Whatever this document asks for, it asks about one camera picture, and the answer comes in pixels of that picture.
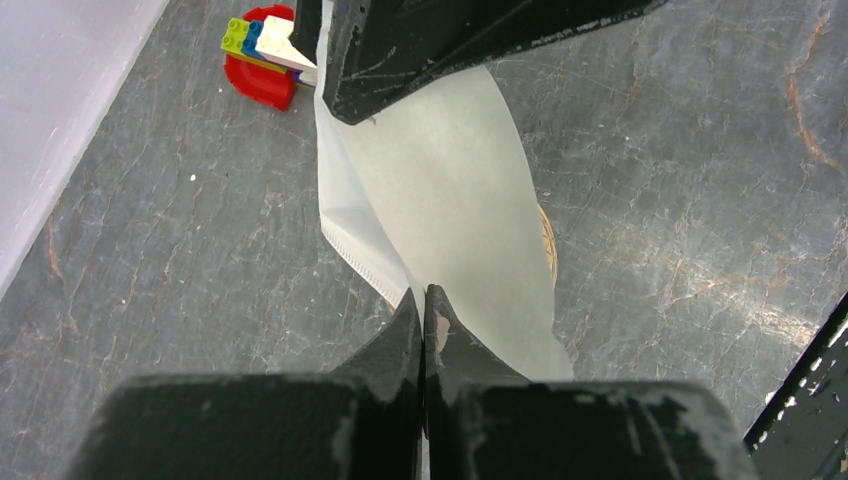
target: lego brick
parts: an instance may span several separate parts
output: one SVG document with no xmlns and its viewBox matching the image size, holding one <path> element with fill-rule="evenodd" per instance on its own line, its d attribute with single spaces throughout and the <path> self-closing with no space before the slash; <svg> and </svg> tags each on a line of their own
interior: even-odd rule
<svg viewBox="0 0 848 480">
<path fill-rule="evenodd" d="M 268 16 L 256 45 L 256 51 L 266 60 L 303 72 L 301 78 L 317 78 L 315 64 L 300 53 L 289 41 L 294 30 L 294 22 Z"/>
<path fill-rule="evenodd" d="M 252 63 L 253 65 L 267 68 L 268 70 L 277 73 L 286 73 L 286 69 L 284 67 L 268 62 L 261 57 L 257 59 L 248 57 L 247 55 L 241 53 L 242 44 L 244 43 L 245 38 L 247 38 L 249 30 L 250 22 L 247 22 L 240 18 L 231 18 L 229 24 L 227 25 L 227 32 L 221 39 L 221 50 L 227 52 L 227 54 L 238 60 Z"/>
<path fill-rule="evenodd" d="M 298 72 L 292 69 L 295 72 L 294 78 L 297 80 L 297 83 L 301 85 L 306 85 L 308 87 L 315 87 L 318 85 L 318 75 L 314 73 L 305 73 Z"/>
<path fill-rule="evenodd" d="M 294 10 L 285 5 L 275 4 L 270 7 L 256 7 L 244 14 L 248 22 L 264 21 L 268 15 L 294 19 Z M 241 60 L 235 55 L 227 55 L 224 72 L 230 84 L 242 95 L 263 105 L 285 112 L 297 89 L 293 70 L 280 73 L 267 68 L 273 65 L 267 61 L 244 57 Z"/>
<path fill-rule="evenodd" d="M 250 22 L 250 25 L 247 28 L 247 35 L 245 35 L 244 41 L 241 45 L 241 53 L 248 57 L 258 58 L 260 60 L 264 60 L 262 55 L 256 51 L 256 42 L 259 40 L 259 36 L 262 34 L 263 25 L 259 20 L 254 20 Z"/>
<path fill-rule="evenodd" d="M 241 45 L 247 37 L 249 28 L 250 22 L 240 18 L 231 18 L 227 24 L 227 32 L 221 39 L 221 50 L 227 53 L 241 54 Z"/>
</svg>

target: floor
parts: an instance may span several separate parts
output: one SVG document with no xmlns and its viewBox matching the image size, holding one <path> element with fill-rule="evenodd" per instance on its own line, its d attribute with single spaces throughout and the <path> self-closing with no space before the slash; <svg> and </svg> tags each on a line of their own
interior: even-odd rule
<svg viewBox="0 0 848 480">
<path fill-rule="evenodd" d="M 240 97 L 246 0 L 172 0 L 0 302 L 2 478 L 55 478 L 151 372 L 331 368 L 389 312 L 318 230 L 311 98 Z M 848 289 L 848 3 L 672 1 L 491 65 L 584 380 L 688 379 L 747 428 Z"/>
</svg>

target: red lego piece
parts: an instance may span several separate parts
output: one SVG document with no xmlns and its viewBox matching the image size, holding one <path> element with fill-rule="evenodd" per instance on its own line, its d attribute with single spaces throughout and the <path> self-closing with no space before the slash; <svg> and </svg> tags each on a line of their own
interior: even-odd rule
<svg viewBox="0 0 848 480">
<path fill-rule="evenodd" d="M 244 14 L 245 20 L 265 21 L 265 17 L 273 15 L 286 20 L 294 20 L 294 10 L 285 5 L 271 7 L 256 7 Z M 253 65 L 227 55 L 224 63 L 224 73 L 227 80 L 242 95 L 257 102 L 285 112 L 297 88 L 294 74 L 274 72 L 259 65 Z"/>
</svg>

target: paper bag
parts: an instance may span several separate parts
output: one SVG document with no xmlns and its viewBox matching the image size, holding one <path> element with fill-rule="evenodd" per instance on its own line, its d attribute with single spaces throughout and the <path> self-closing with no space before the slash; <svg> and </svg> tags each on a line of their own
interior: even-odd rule
<svg viewBox="0 0 848 480">
<path fill-rule="evenodd" d="M 532 380 L 567 380 L 551 333 L 553 285 L 539 207 L 512 116 L 484 67 L 424 87 L 350 126 L 321 98 L 332 4 L 324 3 L 315 91 L 324 235 L 396 306 L 441 285 L 457 318 Z"/>
</svg>

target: scratched black paint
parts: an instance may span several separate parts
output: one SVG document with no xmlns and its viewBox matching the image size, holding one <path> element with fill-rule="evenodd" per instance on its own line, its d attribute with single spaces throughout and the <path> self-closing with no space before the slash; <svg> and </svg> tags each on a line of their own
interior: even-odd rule
<svg viewBox="0 0 848 480">
<path fill-rule="evenodd" d="M 678 383 L 532 383 L 430 286 L 327 374 L 158 376 L 113 393 L 69 479 L 753 479 L 726 410 Z"/>
<path fill-rule="evenodd" d="M 441 76 L 644 15 L 665 1 L 339 1 L 324 100 L 336 118 L 355 124 Z M 318 3 L 298 4 L 311 26 L 298 30 L 295 45 L 310 54 Z"/>
<path fill-rule="evenodd" d="M 848 478 L 848 295 L 745 436 L 762 478 Z"/>
</svg>

